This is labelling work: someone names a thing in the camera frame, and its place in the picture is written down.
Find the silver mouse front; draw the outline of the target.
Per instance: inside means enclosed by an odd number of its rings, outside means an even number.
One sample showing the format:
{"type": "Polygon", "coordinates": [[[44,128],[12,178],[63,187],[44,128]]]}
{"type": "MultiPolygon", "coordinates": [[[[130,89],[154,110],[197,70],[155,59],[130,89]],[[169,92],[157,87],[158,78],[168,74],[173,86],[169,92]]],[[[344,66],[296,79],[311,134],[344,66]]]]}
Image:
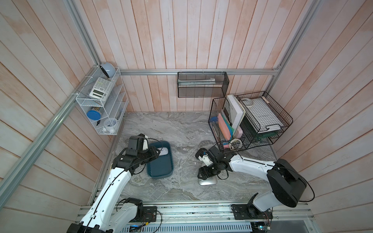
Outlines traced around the silver mouse front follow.
{"type": "Polygon", "coordinates": [[[217,178],[216,177],[210,177],[206,180],[199,179],[198,180],[199,185],[206,186],[206,185],[215,185],[217,184],[217,178]]]}

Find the white computer mouse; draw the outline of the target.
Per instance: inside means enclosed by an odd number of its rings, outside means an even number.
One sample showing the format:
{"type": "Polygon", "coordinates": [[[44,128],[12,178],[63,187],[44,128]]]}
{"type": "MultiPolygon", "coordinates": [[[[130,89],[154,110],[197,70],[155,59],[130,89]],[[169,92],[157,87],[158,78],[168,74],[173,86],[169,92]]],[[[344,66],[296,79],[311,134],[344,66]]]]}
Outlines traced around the white computer mouse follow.
{"type": "Polygon", "coordinates": [[[167,147],[162,147],[162,148],[158,148],[158,149],[160,150],[159,157],[169,154],[169,149],[167,147]]]}

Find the teal storage box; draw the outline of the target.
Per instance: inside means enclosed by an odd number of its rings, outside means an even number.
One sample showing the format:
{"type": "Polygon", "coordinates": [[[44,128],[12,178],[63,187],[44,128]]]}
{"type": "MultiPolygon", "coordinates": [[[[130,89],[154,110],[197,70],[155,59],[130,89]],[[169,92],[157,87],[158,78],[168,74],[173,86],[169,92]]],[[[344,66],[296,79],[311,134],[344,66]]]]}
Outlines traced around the teal storage box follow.
{"type": "Polygon", "coordinates": [[[167,141],[151,143],[150,146],[155,146],[157,149],[167,147],[169,154],[160,156],[157,159],[147,164],[147,174],[154,180],[168,178],[172,176],[174,171],[173,155],[171,145],[167,141]]]}

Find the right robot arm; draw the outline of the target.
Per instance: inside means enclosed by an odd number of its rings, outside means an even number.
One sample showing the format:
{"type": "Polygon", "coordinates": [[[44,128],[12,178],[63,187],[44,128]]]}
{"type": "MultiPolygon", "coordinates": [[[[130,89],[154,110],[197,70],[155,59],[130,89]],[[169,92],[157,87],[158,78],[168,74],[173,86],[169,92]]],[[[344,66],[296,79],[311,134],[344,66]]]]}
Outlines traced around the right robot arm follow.
{"type": "Polygon", "coordinates": [[[296,207],[308,186],[307,181],[284,159],[249,159],[233,151],[222,152],[216,146],[199,149],[195,157],[205,164],[198,171],[200,180],[218,176],[225,170],[249,174],[270,184],[270,191],[254,194],[249,200],[247,210],[252,215],[279,205],[296,207]]]}

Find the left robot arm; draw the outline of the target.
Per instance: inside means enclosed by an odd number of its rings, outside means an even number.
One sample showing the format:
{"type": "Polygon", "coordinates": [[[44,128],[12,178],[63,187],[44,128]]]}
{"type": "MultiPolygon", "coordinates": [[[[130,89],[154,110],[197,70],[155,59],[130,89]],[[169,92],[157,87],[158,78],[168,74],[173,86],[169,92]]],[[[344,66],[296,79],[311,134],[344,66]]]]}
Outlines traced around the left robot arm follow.
{"type": "Polygon", "coordinates": [[[112,163],[108,179],[98,198],[81,219],[68,228],[68,233],[118,233],[130,221],[144,221],[143,202],[136,198],[127,198],[122,208],[112,215],[117,201],[135,170],[160,155],[160,150],[148,144],[144,134],[131,136],[128,146],[112,163]]]}

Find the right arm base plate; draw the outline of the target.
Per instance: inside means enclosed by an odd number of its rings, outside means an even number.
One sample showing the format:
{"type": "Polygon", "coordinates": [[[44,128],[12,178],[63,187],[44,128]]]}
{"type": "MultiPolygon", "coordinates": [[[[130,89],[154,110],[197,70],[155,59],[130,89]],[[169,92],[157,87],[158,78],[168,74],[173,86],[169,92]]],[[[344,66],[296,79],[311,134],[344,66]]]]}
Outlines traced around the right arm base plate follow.
{"type": "Polygon", "coordinates": [[[234,214],[235,220],[273,219],[273,214],[270,209],[268,209],[265,212],[261,212],[258,209],[256,209],[252,204],[232,204],[231,210],[234,214]]]}

